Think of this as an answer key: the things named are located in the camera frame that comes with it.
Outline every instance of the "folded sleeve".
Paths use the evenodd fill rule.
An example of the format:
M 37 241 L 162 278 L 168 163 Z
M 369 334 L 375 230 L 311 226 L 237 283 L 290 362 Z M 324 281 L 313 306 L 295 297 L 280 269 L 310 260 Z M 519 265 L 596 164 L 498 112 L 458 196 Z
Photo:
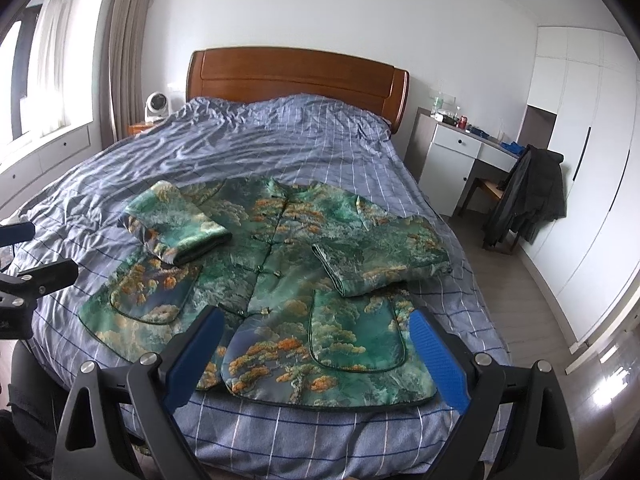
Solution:
M 312 249 L 344 297 L 451 272 L 443 243 L 419 216 L 389 221 L 350 238 L 326 238 Z
M 149 253 L 175 266 L 199 258 L 231 238 L 230 231 L 164 180 L 135 197 L 120 222 Z

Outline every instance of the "fan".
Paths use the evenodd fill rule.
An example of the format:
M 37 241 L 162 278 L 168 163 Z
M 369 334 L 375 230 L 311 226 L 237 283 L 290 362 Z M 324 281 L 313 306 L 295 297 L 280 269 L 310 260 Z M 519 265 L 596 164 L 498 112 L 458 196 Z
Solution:
M 153 92 L 146 98 L 145 123 L 157 123 L 169 116 L 169 101 L 166 95 Z

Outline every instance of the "jacket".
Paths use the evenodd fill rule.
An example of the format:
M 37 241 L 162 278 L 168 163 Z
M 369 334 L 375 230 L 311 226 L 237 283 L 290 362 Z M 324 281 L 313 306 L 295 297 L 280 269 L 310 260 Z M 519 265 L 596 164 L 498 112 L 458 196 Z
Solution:
M 500 202 L 484 224 L 484 243 L 494 246 L 514 231 L 532 241 L 541 222 L 564 218 L 566 208 L 560 153 L 527 146 L 506 180 Z
M 134 361 L 214 304 L 225 332 L 199 389 L 222 382 L 251 400 L 340 409 L 434 395 L 409 338 L 404 285 L 450 272 L 427 220 L 320 183 L 172 188 L 159 182 L 127 206 L 123 227 L 141 245 L 79 311 L 96 338 Z M 185 248 L 199 254 L 188 241 L 203 232 L 217 237 L 210 251 L 173 265 Z

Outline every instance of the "wooden headboard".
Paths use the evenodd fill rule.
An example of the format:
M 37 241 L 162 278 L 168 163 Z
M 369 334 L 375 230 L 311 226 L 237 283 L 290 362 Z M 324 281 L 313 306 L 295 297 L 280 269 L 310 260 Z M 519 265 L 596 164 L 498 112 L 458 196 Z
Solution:
M 191 56 L 187 100 L 220 97 L 253 103 L 308 93 L 340 99 L 400 126 L 409 73 L 361 57 L 320 50 L 239 46 L 199 50 Z

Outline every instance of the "white wardrobe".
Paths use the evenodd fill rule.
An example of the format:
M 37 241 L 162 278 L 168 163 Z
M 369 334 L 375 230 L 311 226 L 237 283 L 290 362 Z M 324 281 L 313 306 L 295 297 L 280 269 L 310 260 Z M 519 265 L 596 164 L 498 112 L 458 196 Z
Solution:
M 638 272 L 638 80 L 638 58 L 623 36 L 538 30 L 529 105 L 558 114 L 548 148 L 564 155 L 567 216 L 524 249 L 580 343 Z

